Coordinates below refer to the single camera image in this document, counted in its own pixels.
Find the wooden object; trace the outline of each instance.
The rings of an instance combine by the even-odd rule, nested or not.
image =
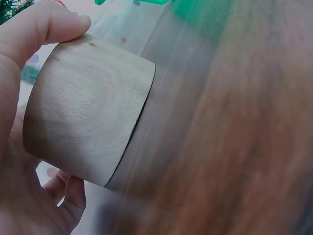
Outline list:
[[[153,63],[90,35],[59,44],[30,95],[26,150],[104,186],[125,151],[154,74]]]
[[[313,1],[233,0],[226,16],[218,44],[206,21],[158,21],[115,193],[87,185],[74,235],[313,234]]]

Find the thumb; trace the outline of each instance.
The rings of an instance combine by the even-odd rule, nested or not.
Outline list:
[[[1,43],[21,69],[42,45],[72,40],[89,27],[89,17],[79,17],[51,0],[43,0],[0,26]]]
[[[89,17],[79,17],[59,4],[43,0],[0,25],[0,152],[8,138],[17,109],[20,71],[42,45],[83,35]]]

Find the fingernail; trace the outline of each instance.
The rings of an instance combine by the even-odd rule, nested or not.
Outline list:
[[[91,19],[89,16],[82,15],[79,18],[80,18],[81,23],[83,23],[83,24],[90,24],[91,23]]]

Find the pink dot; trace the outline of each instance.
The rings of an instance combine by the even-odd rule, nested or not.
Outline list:
[[[56,168],[48,168],[47,170],[47,175],[52,178],[53,176],[55,176],[58,173],[58,170]]]

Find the green plant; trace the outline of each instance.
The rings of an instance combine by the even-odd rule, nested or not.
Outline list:
[[[34,0],[0,0],[0,25],[34,4]]]

